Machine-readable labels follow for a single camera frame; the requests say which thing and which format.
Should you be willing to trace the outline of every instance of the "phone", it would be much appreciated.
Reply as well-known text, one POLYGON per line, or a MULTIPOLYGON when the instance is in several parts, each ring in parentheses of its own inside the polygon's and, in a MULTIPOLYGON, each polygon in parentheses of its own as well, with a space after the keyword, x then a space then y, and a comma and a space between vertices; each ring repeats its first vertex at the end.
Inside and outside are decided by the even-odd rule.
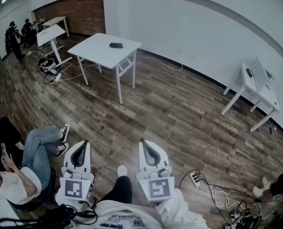
POLYGON ((4 143, 1 143, 0 146, 2 147, 2 154, 3 154, 3 156, 7 156, 8 154, 7 154, 7 152, 6 152, 6 146, 5 146, 5 144, 4 144, 4 143))

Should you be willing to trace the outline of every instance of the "white t-shirt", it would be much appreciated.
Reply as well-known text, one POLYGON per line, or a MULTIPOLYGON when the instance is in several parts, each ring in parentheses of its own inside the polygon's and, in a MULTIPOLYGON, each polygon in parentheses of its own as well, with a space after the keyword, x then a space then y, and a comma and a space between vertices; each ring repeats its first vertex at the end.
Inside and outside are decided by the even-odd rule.
POLYGON ((28 197, 23 181, 17 174, 0 171, 0 177, 3 179, 0 187, 0 198, 5 198, 13 204, 21 205, 28 203, 33 198, 40 195, 42 185, 37 175, 28 167, 23 167, 21 172, 36 186, 37 192, 28 197))
MULTIPOLYGON (((202 215, 189 211, 182 192, 175 189, 174 198, 161 203, 156 208, 133 204, 123 204, 105 200, 95 208, 98 220, 92 225, 76 223, 77 229, 208 229, 202 215)), ((88 224, 95 219, 75 221, 88 224)))

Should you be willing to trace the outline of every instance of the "wooden floor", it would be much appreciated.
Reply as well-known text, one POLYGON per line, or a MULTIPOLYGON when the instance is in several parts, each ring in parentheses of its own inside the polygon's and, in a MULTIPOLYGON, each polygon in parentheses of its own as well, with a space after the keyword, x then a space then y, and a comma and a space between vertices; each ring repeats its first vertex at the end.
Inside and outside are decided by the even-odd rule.
MULTIPOLYGON (((83 39, 78 36, 60 39, 59 43, 64 45, 61 58, 65 59, 67 50, 83 39)), ((7 116, 24 138, 34 128, 70 123, 70 146, 84 139, 91 144, 92 164, 97 170, 93 197, 100 199, 111 190, 117 167, 123 164, 128 167, 132 181, 133 202, 145 205, 135 179, 141 137, 166 150, 177 186, 187 171, 196 168, 209 183, 252 194, 252 187, 261 185, 262 176, 273 181, 283 172, 283 133, 277 129, 270 134, 270 122, 250 133, 250 127, 263 116, 257 111, 251 114, 250 106, 242 100, 222 116, 220 112, 232 95, 223 96, 222 88, 200 76, 187 70, 174 72, 152 59, 138 57, 136 89, 131 88, 128 72, 121 79, 123 105, 120 105, 114 71, 103 69, 99 74, 97 68, 89 67, 86 70, 89 86, 82 76, 45 85, 44 73, 36 70, 40 59, 36 56, 33 53, 18 62, 11 54, 0 60, 0 118, 7 116)), ((76 59, 71 63, 73 66, 62 74, 63 79, 81 73, 76 59)), ((63 157, 52 157, 51 163, 60 175, 63 157)), ((209 192, 196 189, 188 177, 182 183, 182 192, 190 210, 202 214, 210 228, 222 227, 223 219, 209 192)), ((230 204, 241 200, 246 200, 249 206, 254 204, 248 196, 226 192, 230 204)), ((219 194, 217 204, 224 202, 223 194, 219 194)), ((262 203, 263 215, 281 211, 280 203, 262 203)), ((51 206, 19 215, 40 216, 47 207, 51 206)), ((221 208, 226 218, 231 209, 221 208)), ((256 205, 254 214, 259 213, 256 205)), ((262 228, 272 218, 265 220, 262 228)))

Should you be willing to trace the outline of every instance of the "plug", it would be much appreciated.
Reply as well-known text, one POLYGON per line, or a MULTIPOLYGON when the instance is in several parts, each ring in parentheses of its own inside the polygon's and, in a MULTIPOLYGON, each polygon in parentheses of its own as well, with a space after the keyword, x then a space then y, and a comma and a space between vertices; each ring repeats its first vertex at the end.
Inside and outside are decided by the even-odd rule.
POLYGON ((189 176, 190 176, 190 178, 191 178, 191 181, 192 181, 193 184, 195 185, 195 187, 199 187, 199 186, 201 185, 200 182, 198 181, 198 178, 197 178, 197 176, 195 175, 194 172, 191 172, 191 173, 189 174, 189 176))

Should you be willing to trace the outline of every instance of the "red brick wall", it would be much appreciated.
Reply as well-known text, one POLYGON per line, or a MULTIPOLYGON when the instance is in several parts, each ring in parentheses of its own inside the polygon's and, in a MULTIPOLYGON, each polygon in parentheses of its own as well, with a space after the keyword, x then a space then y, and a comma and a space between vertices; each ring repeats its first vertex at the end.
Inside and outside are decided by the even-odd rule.
POLYGON ((69 32, 90 36, 105 33, 103 0, 59 0, 36 9, 34 13, 36 19, 41 16, 46 21, 66 16, 69 32))

